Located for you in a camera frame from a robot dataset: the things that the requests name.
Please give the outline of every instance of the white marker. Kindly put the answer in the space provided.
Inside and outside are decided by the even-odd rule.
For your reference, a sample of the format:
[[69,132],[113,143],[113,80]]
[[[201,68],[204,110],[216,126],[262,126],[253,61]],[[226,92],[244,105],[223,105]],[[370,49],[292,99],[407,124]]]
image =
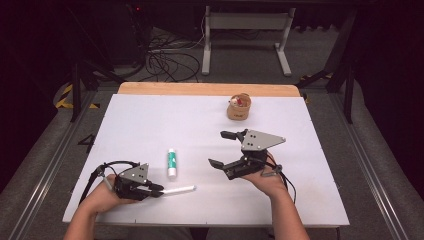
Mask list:
[[180,188],[174,188],[174,189],[168,189],[168,190],[162,190],[163,194],[176,194],[176,193],[184,193],[184,192],[192,192],[196,190],[196,186],[188,186],[188,187],[180,187]]

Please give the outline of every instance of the cable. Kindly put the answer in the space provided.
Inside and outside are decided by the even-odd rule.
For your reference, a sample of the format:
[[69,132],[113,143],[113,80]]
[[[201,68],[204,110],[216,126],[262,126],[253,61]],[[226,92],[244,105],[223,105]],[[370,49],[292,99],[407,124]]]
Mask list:
[[[269,154],[269,152],[267,152],[267,156],[274,163],[273,169],[275,169],[277,167],[277,163],[275,162],[274,158]],[[297,197],[296,188],[294,187],[293,183],[286,177],[286,175],[282,171],[280,172],[280,176],[284,181],[287,181],[292,186],[293,191],[294,191],[293,203],[296,204],[296,197]]]

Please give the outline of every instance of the white table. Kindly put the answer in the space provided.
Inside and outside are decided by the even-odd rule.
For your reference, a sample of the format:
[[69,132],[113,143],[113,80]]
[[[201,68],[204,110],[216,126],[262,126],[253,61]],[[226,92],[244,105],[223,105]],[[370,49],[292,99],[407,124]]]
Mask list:
[[[269,199],[243,179],[228,180],[208,162],[208,158],[224,163],[238,160],[240,143],[221,138],[220,131],[249,128],[287,139],[269,151],[296,187],[296,206],[306,227],[349,225],[303,98],[251,97],[249,118],[232,121],[226,117],[230,96],[114,95],[63,221],[71,220],[89,175],[98,165],[125,160],[149,163],[149,180],[165,188],[196,185],[197,190],[119,206],[99,215],[97,222],[270,226]],[[169,148],[177,154],[174,180],[167,177]]]

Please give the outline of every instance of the black cable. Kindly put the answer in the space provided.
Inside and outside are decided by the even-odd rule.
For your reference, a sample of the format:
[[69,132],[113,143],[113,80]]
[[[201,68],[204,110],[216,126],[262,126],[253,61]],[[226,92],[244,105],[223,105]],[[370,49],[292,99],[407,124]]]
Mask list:
[[[149,51],[148,55],[149,55],[148,60],[147,60],[148,64],[146,64],[146,70],[152,76],[146,77],[144,79],[156,77],[156,80],[159,80],[158,76],[165,74],[165,75],[167,75],[166,80],[172,79],[171,80],[172,82],[181,82],[181,81],[189,80],[193,77],[198,82],[197,73],[200,70],[200,62],[195,57],[193,57],[192,55],[189,55],[189,54],[186,54],[186,53],[166,53],[164,51],[157,51],[157,52]],[[190,58],[190,59],[195,61],[196,69],[192,69],[191,67],[189,67],[185,64],[182,64],[181,62],[178,62],[178,61],[172,59],[170,56],[185,56],[185,57]],[[179,66],[182,66],[182,67],[188,69],[189,71],[192,72],[192,74],[187,76],[187,77],[180,78],[180,79],[175,78],[174,74],[179,69]]]
[[[267,152],[267,156],[269,159],[271,159],[271,161],[275,164],[275,167],[277,166],[277,163],[275,162],[274,158],[269,154],[269,152]],[[287,181],[293,188],[294,191],[294,196],[293,196],[293,203],[296,204],[296,197],[297,197],[297,192],[296,192],[296,188],[294,187],[293,183],[286,177],[286,175],[281,171],[280,172],[281,178],[283,178],[283,180]]]

